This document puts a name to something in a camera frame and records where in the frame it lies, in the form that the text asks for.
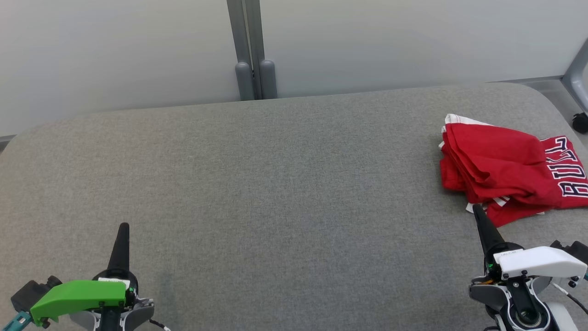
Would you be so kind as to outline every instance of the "white panel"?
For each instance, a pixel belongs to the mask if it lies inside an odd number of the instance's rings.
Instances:
[[[226,1],[2,0],[0,136],[98,110],[239,99]]]
[[[278,95],[563,75],[585,0],[260,0]]]

